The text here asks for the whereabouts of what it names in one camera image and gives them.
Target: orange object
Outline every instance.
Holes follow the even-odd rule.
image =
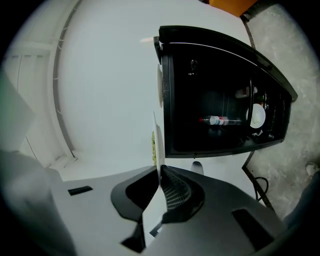
[[[248,10],[256,1],[257,0],[209,0],[209,4],[240,17],[240,15]]]

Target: black frame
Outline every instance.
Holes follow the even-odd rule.
[[[281,86],[294,102],[298,98],[298,94],[293,89],[285,76],[261,53],[246,45],[245,43],[222,33],[190,26],[161,26],[159,36],[153,40],[157,57],[162,65],[162,81],[163,81],[163,115],[164,115],[164,149],[167,158],[203,158],[218,157],[233,154],[240,154],[249,151],[255,151],[270,147],[281,143],[285,139],[290,119],[291,103],[287,110],[288,115],[285,116],[285,124],[281,128],[281,138],[265,143],[255,143],[252,139],[246,140],[242,145],[232,148],[205,150],[205,151],[176,151],[173,140],[173,120],[175,111],[175,74],[173,57],[167,50],[167,45],[172,43],[180,44],[196,44],[203,45],[236,55],[252,64],[252,67],[268,74],[276,83]],[[248,110],[248,118],[246,124],[247,134],[250,132],[250,120],[252,117],[254,103],[254,86],[250,83],[250,105]]]

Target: concrete floor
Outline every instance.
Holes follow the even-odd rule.
[[[285,141],[256,151],[248,164],[255,177],[268,179],[267,197],[283,218],[310,182],[306,162],[316,162],[320,156],[320,65],[305,34],[280,4],[262,11],[247,25],[256,49],[278,67],[298,93]]]

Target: gray floor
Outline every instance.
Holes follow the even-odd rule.
[[[299,25],[279,4],[248,22],[256,49],[272,61],[298,93],[285,141],[258,150],[248,164],[269,181],[267,197],[280,218],[296,206],[310,181],[305,164],[320,157],[320,66]]]

